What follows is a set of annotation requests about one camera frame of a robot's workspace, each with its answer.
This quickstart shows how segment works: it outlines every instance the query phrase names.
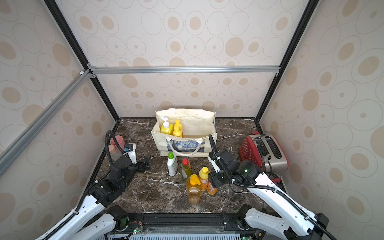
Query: marble countertop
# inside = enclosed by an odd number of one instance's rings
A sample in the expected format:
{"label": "marble countertop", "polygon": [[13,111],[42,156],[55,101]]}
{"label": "marble countertop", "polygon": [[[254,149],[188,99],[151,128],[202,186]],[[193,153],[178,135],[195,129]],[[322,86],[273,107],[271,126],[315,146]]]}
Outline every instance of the marble countertop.
{"label": "marble countertop", "polygon": [[[184,158],[178,157],[178,170],[174,177],[170,177],[167,169],[167,157],[160,157],[153,141],[151,129],[156,119],[122,119],[116,131],[126,143],[136,143],[136,158],[143,159],[148,152],[151,153],[151,170],[137,173],[127,190],[118,197],[109,207],[120,205],[129,213],[221,213],[237,212],[243,204],[248,204],[268,212],[273,211],[262,199],[244,190],[243,193],[234,193],[228,185],[218,189],[215,195],[202,192],[199,205],[189,205],[185,181],[180,173],[181,162]],[[256,131],[252,119],[216,119],[217,149],[226,148],[234,158],[238,156],[238,147],[247,135]],[[187,157],[191,163],[193,174],[207,166],[213,171],[212,165],[204,157]],[[108,160],[104,159],[98,172],[100,178],[108,170]]]}

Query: cup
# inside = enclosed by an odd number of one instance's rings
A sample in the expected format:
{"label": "cup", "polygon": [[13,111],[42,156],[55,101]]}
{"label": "cup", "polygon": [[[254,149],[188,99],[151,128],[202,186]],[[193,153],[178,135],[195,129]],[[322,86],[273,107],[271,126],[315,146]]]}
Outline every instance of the cup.
{"label": "cup", "polygon": [[[124,139],[122,138],[122,136],[120,135],[117,135],[115,136],[116,137],[116,141],[118,142],[119,146],[121,147],[121,149],[124,150],[124,145],[125,145],[125,142],[124,142]],[[111,138],[111,140],[109,141],[110,144],[112,145],[116,145],[115,141],[113,140],[113,138]]]}

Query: wall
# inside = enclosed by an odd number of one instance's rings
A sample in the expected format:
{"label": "wall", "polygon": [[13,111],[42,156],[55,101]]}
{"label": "wall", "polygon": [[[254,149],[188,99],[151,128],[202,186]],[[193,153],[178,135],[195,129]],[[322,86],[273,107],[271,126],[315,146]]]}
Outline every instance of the wall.
{"label": "wall", "polygon": [[82,67],[38,0],[0,4],[0,154]]}
{"label": "wall", "polygon": [[382,239],[384,1],[323,1],[263,116],[290,195],[338,240]]}
{"label": "wall", "polygon": [[94,66],[279,65],[307,2],[58,1]]}
{"label": "wall", "polygon": [[120,117],[154,117],[155,111],[202,108],[217,117],[254,117],[274,73],[99,74]]}
{"label": "wall", "polygon": [[0,240],[29,240],[73,209],[114,120],[90,80],[0,177]]}

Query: canvas bag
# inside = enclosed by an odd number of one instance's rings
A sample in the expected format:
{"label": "canvas bag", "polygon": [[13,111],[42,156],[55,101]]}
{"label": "canvas bag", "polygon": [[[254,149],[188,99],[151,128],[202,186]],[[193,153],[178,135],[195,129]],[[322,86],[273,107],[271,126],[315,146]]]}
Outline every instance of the canvas bag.
{"label": "canvas bag", "polygon": [[[175,124],[179,119],[183,125],[184,137],[176,137],[160,132],[164,120],[160,116],[168,118],[168,122]],[[215,142],[217,133],[215,130],[216,113],[203,109],[170,108],[156,112],[157,122],[151,133],[156,143],[160,156],[168,156],[173,152],[175,156],[183,157],[208,157],[211,152],[208,135],[212,134]]]}

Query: toaster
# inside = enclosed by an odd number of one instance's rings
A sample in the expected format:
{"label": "toaster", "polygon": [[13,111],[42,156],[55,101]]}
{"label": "toaster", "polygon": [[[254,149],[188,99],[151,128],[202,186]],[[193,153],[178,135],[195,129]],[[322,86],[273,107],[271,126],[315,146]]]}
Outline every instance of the toaster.
{"label": "toaster", "polygon": [[246,159],[254,162],[266,173],[274,173],[278,177],[288,169],[288,161],[276,141],[270,134],[254,132],[247,136],[239,147],[241,160]]}

